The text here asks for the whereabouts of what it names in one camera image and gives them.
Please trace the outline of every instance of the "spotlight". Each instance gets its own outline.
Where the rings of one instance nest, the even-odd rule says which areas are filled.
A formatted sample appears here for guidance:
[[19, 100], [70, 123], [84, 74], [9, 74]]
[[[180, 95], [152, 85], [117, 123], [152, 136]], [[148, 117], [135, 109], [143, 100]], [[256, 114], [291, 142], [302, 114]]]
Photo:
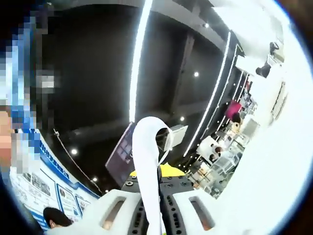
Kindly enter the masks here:
[[77, 149], [74, 148], [70, 152], [71, 152], [71, 154], [76, 155], [77, 154]]

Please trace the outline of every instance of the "ceiling beam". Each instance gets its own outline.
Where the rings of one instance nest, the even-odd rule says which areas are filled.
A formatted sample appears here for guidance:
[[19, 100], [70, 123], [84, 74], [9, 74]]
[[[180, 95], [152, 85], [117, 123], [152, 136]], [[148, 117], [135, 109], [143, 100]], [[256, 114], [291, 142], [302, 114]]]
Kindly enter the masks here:
[[[198, 1], [194, 1], [192, 13], [194, 15], [198, 16], [200, 14], [200, 11], [201, 10], [200, 10], [200, 6], [198, 4]], [[177, 105], [179, 104], [179, 94], [180, 94], [179, 91], [180, 91], [180, 87], [181, 87], [181, 82], [182, 82], [183, 74], [185, 72], [185, 67], [186, 67], [187, 61], [188, 61], [188, 59], [191, 55], [192, 49], [194, 47], [194, 43], [195, 43], [194, 34], [189, 31], [187, 33], [187, 37], [185, 40], [185, 46], [184, 46], [182, 60], [181, 60], [180, 68], [179, 68], [178, 78], [176, 80], [175, 90], [174, 90], [174, 94], [173, 94], [173, 100], [172, 100], [172, 104], [170, 107], [170, 113], [171, 114], [175, 113]]]
[[[168, 122], [172, 119], [179, 118], [181, 115], [184, 117], [191, 116], [203, 112], [207, 106], [207, 101], [196, 102], [188, 105], [179, 105], [177, 107], [176, 114], [171, 116], [167, 112], [152, 111], [149, 113], [138, 114], [138, 120], [154, 116], [164, 122]], [[114, 121], [97, 124], [94, 126], [82, 127], [66, 133], [60, 133], [61, 135], [67, 135], [70, 141], [75, 144], [87, 145], [93, 142], [100, 142], [109, 139], [119, 138], [129, 124], [128, 118], [120, 118]]]
[[[50, 2], [57, 5], [56, 10], [67, 10], [92, 4], [120, 4], [139, 8], [142, 8], [144, 5], [144, 0], [75, 0], [71, 2], [65, 1], [65, 3], [62, 3], [60, 0], [51, 0]], [[193, 12], [191, 12], [172, 0], [154, 0], [151, 8], [151, 11], [168, 16], [190, 27], [224, 52], [226, 41], [224, 41], [210, 26], [208, 28], [203, 27], [207, 22], [199, 17], [199, 13], [195, 14], [194, 10], [195, 8], [193, 9]]]

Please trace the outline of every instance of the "photo on poster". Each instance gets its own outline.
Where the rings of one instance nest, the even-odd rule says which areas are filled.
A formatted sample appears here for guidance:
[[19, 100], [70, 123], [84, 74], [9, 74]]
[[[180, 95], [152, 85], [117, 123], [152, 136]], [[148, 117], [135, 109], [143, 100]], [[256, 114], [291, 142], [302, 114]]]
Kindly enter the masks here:
[[61, 209], [67, 217], [73, 221], [81, 219], [81, 213], [73, 194], [64, 187], [57, 184], [58, 196], [61, 203]]
[[84, 198], [82, 198], [82, 197], [80, 197], [78, 195], [76, 195], [75, 198], [76, 198], [77, 204], [79, 206], [80, 212], [83, 215], [84, 210], [86, 209], [86, 207], [88, 205], [90, 205], [90, 202], [86, 201]]
[[48, 196], [51, 196], [50, 187], [35, 173], [32, 173], [31, 183], [41, 192], [45, 193]]

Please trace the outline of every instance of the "yellow object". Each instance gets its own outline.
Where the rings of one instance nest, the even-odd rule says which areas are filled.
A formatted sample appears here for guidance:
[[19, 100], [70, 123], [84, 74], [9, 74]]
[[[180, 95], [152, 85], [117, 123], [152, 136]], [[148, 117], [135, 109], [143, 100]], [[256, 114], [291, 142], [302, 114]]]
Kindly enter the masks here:
[[[170, 165], [164, 164], [164, 165], [160, 165], [161, 167], [161, 172], [162, 172], [162, 177], [175, 177], [175, 176], [184, 176], [185, 173], [182, 172], [181, 170], [172, 167]], [[133, 171], [130, 176], [137, 176], [136, 171]]]

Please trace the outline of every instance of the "chair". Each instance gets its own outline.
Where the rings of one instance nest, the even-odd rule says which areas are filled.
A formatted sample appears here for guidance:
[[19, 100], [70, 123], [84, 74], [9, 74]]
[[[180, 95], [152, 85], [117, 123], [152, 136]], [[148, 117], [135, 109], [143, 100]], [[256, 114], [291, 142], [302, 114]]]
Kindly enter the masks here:
[[233, 155], [231, 158], [220, 156], [211, 166], [211, 169], [216, 171], [219, 175], [227, 174], [239, 162], [239, 157]]

